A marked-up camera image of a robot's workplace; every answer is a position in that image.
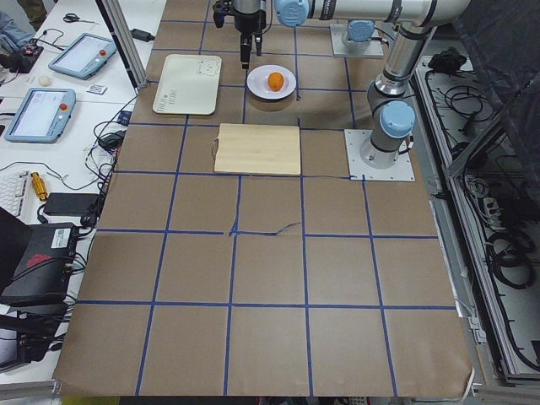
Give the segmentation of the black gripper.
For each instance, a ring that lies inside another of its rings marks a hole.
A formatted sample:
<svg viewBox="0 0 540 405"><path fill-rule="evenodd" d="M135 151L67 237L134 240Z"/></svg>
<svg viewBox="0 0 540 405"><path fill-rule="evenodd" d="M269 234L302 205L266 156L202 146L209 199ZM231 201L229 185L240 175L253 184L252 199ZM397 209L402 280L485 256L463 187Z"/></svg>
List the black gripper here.
<svg viewBox="0 0 540 405"><path fill-rule="evenodd" d="M265 0L234 0L235 28L240 33L255 33L256 55L262 55L262 31L266 28L267 2ZM251 34L240 35L240 63L248 69L251 59Z"/></svg>

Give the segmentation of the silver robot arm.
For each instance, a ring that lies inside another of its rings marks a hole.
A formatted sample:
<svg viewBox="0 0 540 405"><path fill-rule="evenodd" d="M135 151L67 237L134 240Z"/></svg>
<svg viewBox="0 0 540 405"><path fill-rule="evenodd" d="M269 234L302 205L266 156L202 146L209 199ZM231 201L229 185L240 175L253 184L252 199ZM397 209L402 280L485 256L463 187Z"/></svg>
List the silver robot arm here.
<svg viewBox="0 0 540 405"><path fill-rule="evenodd" d="M274 1L271 15L289 27L302 25L307 19L373 20L400 24L386 65L370 92L383 100L402 97L423 49L434 29L456 19L469 5L468 1ZM231 16L240 32L240 63L250 66L251 49L262 52L262 37L267 27L265 1L217 1L213 21L220 28Z"/></svg>

